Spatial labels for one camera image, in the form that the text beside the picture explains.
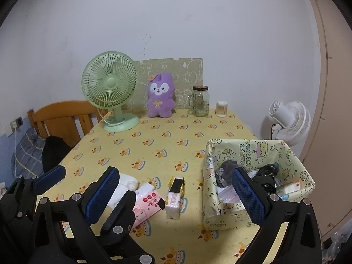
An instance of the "plastic bag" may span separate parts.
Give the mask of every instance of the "plastic bag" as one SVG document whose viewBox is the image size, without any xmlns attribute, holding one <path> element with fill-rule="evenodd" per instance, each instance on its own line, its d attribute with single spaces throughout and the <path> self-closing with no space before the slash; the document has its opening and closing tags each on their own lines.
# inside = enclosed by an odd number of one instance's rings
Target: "plastic bag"
<svg viewBox="0 0 352 264">
<path fill-rule="evenodd" d="M 323 249 L 323 264 L 335 260 L 340 252 L 341 244 L 345 243 L 352 233 L 352 218 L 331 237 L 332 244 L 328 249 Z"/>
<path fill-rule="evenodd" d="M 233 186 L 229 185 L 226 188 L 218 188 L 218 197 L 224 204 L 235 204 L 241 202 Z"/>
</svg>

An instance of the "wall socket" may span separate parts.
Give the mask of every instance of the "wall socket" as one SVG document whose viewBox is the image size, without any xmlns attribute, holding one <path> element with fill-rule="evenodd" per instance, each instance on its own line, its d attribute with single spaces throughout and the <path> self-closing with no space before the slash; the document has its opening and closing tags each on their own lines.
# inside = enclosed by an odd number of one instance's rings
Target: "wall socket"
<svg viewBox="0 0 352 264">
<path fill-rule="evenodd" d="M 14 132 L 17 128 L 21 127 L 22 125 L 23 125 L 22 117 L 13 120 L 13 121 L 10 123 L 12 132 Z"/>
</svg>

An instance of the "pink package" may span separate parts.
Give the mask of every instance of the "pink package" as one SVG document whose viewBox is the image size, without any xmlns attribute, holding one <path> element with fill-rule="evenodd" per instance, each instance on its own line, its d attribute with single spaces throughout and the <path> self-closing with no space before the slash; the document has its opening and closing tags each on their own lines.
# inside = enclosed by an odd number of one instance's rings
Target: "pink package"
<svg viewBox="0 0 352 264">
<path fill-rule="evenodd" d="M 160 199 L 161 195 L 154 190 L 152 193 L 136 202 L 133 208 L 136 221 L 134 222 L 132 228 L 135 228 L 137 225 L 141 224 L 143 221 L 147 220 L 153 214 L 161 210 L 161 207 L 158 205 Z"/>
</svg>

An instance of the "glass jar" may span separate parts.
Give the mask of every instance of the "glass jar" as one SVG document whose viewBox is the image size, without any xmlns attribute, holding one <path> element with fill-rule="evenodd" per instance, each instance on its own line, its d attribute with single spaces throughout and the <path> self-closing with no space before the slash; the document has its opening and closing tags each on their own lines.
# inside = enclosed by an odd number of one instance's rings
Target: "glass jar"
<svg viewBox="0 0 352 264">
<path fill-rule="evenodd" d="M 209 100 L 208 87 L 195 85 L 193 86 L 193 94 L 188 95 L 188 108 L 194 116 L 207 116 L 209 114 Z"/>
</svg>

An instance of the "cotton swab container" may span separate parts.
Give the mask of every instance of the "cotton swab container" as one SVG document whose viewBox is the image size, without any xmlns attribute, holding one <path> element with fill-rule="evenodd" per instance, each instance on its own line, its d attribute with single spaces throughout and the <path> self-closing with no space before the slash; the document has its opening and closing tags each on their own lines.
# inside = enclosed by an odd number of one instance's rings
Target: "cotton swab container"
<svg viewBox="0 0 352 264">
<path fill-rule="evenodd" d="M 217 101 L 215 114 L 217 117 L 226 117 L 227 116 L 227 102 L 226 101 Z"/>
</svg>

